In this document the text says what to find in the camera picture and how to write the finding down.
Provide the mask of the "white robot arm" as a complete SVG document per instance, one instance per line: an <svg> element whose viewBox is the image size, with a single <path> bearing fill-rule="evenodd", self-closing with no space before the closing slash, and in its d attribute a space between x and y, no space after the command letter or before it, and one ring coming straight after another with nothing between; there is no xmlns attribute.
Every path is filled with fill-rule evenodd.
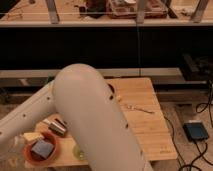
<svg viewBox="0 0 213 171"><path fill-rule="evenodd" d="M103 76L86 64L63 68L0 119L0 150L55 112L67 123L92 171L154 171Z"/></svg>

